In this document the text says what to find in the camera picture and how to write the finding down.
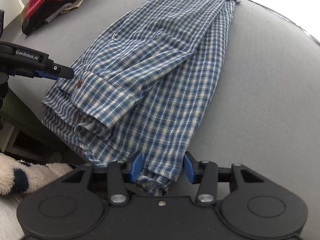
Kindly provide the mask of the dark clothes pile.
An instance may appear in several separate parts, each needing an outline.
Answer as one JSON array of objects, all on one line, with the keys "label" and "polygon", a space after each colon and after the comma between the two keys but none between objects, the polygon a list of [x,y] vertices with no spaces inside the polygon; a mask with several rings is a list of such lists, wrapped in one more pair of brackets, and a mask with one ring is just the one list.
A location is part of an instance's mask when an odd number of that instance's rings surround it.
[{"label": "dark clothes pile", "polygon": [[61,0],[61,1],[45,1],[43,5],[31,16],[31,18],[25,18],[22,23],[22,33],[24,35],[30,35],[34,30],[39,29],[42,25],[51,22],[56,18],[63,10],[67,10],[73,6],[77,0]]}]

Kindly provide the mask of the white fluffy plush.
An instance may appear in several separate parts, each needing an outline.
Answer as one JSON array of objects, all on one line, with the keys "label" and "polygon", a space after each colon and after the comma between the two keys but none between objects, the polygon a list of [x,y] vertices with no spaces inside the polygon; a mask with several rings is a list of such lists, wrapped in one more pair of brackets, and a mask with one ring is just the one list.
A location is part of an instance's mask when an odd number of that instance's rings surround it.
[{"label": "white fluffy plush", "polygon": [[68,164],[32,164],[1,154],[1,195],[29,194],[71,172]]}]

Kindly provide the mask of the blue plaid shirt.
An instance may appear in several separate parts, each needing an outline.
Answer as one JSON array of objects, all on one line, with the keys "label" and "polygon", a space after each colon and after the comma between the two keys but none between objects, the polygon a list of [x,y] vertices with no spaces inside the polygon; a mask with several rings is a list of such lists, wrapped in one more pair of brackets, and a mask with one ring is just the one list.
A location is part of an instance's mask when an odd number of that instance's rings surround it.
[{"label": "blue plaid shirt", "polygon": [[238,0],[148,0],[105,31],[43,99],[43,124],[97,167],[139,152],[160,196],[211,102]]}]

